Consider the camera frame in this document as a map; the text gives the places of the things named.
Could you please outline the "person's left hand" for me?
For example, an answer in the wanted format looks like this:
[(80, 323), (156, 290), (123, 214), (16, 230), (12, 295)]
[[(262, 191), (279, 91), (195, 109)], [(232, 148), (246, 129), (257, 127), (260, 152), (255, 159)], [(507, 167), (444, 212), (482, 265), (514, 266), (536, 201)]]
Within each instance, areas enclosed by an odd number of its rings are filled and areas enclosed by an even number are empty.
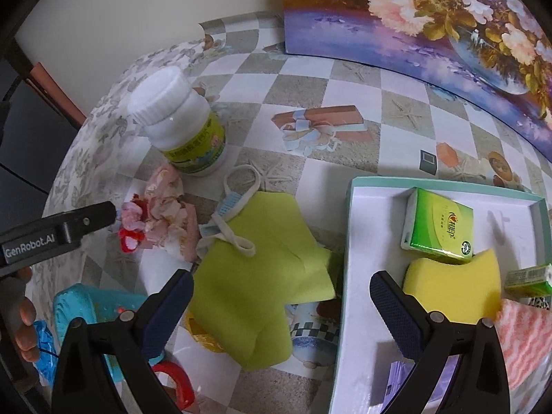
[(21, 357), (26, 362), (34, 364), (39, 359), (37, 333), (34, 329), (37, 312), (34, 304), (26, 295), (22, 297), (21, 303), (19, 304), (19, 315), (21, 317), (21, 326), (14, 336), (15, 344)]

